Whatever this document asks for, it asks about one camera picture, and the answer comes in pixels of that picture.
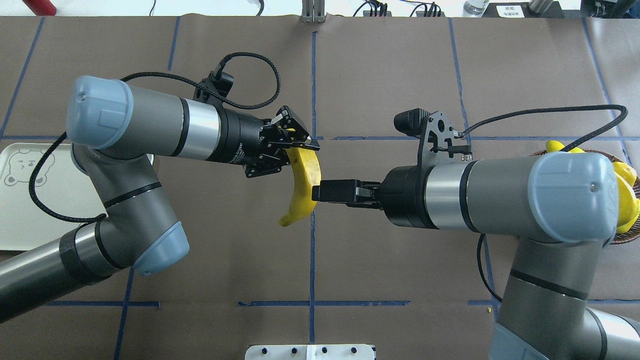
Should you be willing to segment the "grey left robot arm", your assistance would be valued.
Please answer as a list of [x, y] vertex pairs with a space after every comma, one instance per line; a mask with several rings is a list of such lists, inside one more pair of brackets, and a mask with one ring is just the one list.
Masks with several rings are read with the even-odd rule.
[[128, 78], [74, 82], [65, 137], [106, 213], [77, 219], [78, 228], [2, 262], [2, 322], [124, 269], [156, 274], [189, 253], [149, 155], [242, 166], [249, 179], [291, 166], [294, 193], [279, 225], [313, 212], [313, 186], [322, 180], [320, 146], [290, 107], [272, 119], [247, 114], [249, 105], [227, 98], [234, 79], [221, 70], [201, 82], [162, 77], [194, 86], [193, 98], [130, 86]]

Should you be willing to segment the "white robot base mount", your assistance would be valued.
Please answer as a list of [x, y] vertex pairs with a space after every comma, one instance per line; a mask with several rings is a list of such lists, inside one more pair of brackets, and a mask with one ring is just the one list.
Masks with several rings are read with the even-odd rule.
[[245, 360], [377, 360], [374, 345], [355, 344], [261, 344], [250, 346]]

